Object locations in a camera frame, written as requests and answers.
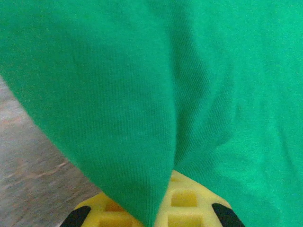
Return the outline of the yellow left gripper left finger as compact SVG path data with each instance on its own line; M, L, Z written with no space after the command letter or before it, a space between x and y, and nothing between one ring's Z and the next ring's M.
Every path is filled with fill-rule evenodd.
M103 192L81 202L59 227L144 227Z

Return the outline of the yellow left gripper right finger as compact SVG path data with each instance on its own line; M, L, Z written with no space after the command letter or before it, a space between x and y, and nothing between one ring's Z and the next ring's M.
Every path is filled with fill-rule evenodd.
M245 227L230 204L173 171L154 227Z

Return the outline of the green t-shirt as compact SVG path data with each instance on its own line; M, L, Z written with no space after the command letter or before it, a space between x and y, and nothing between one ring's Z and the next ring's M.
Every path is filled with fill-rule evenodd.
M303 227L303 0L0 0L0 75L146 227L173 170Z

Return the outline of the grey marble pattern mat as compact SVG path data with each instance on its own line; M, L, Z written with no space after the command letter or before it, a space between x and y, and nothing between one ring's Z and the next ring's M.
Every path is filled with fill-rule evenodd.
M0 76L0 227L59 227L98 193L33 124Z

